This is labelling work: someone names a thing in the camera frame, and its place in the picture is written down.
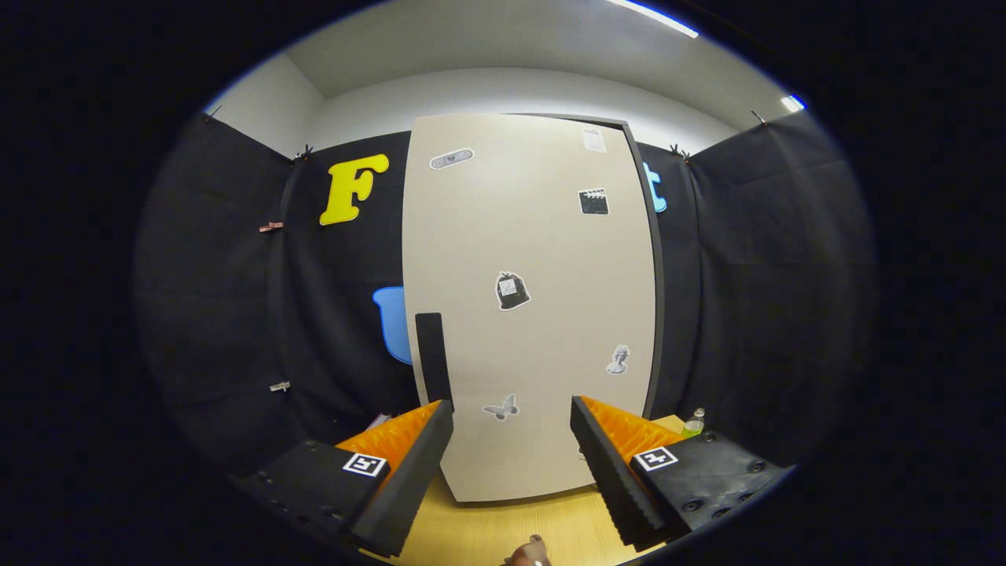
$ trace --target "blue letter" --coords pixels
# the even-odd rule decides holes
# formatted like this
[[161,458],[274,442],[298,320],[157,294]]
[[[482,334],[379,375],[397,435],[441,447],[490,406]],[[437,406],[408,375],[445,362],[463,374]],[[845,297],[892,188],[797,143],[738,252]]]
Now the blue letter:
[[643,169],[646,170],[646,178],[650,181],[650,193],[653,194],[653,209],[658,212],[663,212],[667,209],[667,200],[657,196],[657,189],[653,186],[653,183],[660,182],[660,175],[650,170],[650,166],[643,162]]
[[405,323],[405,292],[401,288],[384,288],[374,292],[373,301],[380,310],[380,328],[384,348],[398,362],[412,365],[408,348],[408,327]]

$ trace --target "binder clip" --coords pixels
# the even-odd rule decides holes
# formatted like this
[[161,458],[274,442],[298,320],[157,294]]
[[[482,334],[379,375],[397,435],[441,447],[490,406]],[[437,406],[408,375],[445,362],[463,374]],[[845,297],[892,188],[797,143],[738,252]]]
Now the binder clip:
[[[223,108],[222,104],[220,106],[216,107],[216,110],[220,110],[221,108]],[[203,124],[209,124],[209,119],[213,117],[213,114],[216,114],[216,110],[214,110],[212,114],[210,114],[209,116],[207,116],[206,118],[204,118],[203,121],[202,121],[202,123]]]
[[307,161],[308,156],[311,155],[312,151],[314,151],[313,145],[311,147],[308,147],[308,144],[304,144],[304,151],[298,151],[296,154],[294,154],[294,161],[290,164],[290,167],[293,168],[294,164],[297,163],[298,159],[300,159],[301,161]]
[[688,163],[688,158],[691,157],[691,153],[679,150],[678,144],[674,144],[671,146],[671,155],[684,159],[686,164]]
[[759,121],[759,122],[761,122],[763,126],[766,126],[766,127],[768,127],[768,126],[769,126],[769,123],[768,123],[768,122],[766,122],[765,120],[763,120],[763,119],[762,119],[762,117],[761,117],[761,116],[759,116],[757,112],[754,112],[754,111],[752,110],[752,111],[751,111],[751,114],[753,114],[753,115],[754,115],[754,118],[758,118],[758,121]]

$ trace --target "white door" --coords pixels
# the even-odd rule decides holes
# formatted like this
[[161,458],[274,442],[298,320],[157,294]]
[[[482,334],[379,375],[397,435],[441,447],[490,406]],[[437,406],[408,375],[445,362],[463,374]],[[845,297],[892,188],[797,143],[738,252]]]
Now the white door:
[[642,414],[656,308],[644,194],[621,130],[534,116],[415,120],[405,311],[423,403],[415,315],[442,318],[455,414],[441,465],[459,502],[593,484],[569,430],[573,395]]

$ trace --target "yellow letter f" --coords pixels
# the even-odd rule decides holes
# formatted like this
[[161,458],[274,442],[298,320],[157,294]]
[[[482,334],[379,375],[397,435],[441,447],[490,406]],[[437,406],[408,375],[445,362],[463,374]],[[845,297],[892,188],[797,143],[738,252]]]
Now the yellow letter f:
[[328,170],[328,174],[332,175],[332,188],[328,192],[328,208],[321,214],[321,224],[349,221],[360,215],[360,209],[353,206],[353,193],[359,200],[366,200],[370,196],[374,175],[364,170],[357,178],[356,172],[373,169],[383,173],[387,165],[387,156],[383,153],[332,165]]

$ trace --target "ceiling light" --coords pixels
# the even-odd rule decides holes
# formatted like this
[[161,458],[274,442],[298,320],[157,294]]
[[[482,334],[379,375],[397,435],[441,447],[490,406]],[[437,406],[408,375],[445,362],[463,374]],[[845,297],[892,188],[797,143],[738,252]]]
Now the ceiling light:
[[629,8],[630,10],[632,10],[634,12],[639,12],[639,13],[643,14],[646,17],[653,18],[653,19],[659,21],[660,23],[662,23],[662,24],[664,24],[664,25],[666,25],[666,26],[668,26],[668,27],[670,27],[672,29],[675,29],[677,31],[680,31],[681,33],[684,33],[688,37],[691,37],[693,39],[695,37],[698,37],[698,32],[695,31],[694,29],[692,29],[692,28],[690,28],[690,27],[688,27],[688,26],[686,26],[686,25],[684,25],[682,23],[678,23],[678,22],[672,20],[671,18],[665,16],[664,14],[655,12],[655,11],[651,10],[650,8],[645,8],[643,6],[640,6],[639,4],[636,4],[635,2],[629,2],[627,0],[608,0],[608,1],[611,2],[612,4],[616,4],[618,6],[622,6],[623,8]]
[[783,99],[783,106],[790,112],[800,112],[804,109],[804,103],[797,100],[797,97],[786,97]]

